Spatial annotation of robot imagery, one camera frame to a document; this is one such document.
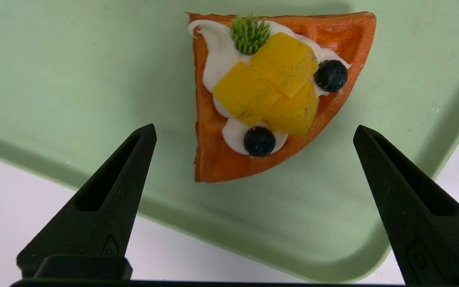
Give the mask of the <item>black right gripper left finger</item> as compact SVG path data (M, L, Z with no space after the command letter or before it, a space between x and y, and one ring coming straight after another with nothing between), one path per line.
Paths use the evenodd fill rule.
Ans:
M129 279L125 257L157 142L136 129L18 254L23 278Z

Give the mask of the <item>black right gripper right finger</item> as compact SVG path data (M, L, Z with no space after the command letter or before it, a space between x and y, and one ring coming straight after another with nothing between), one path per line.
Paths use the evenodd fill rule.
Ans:
M353 143L407 285L459 285L459 203L377 131Z

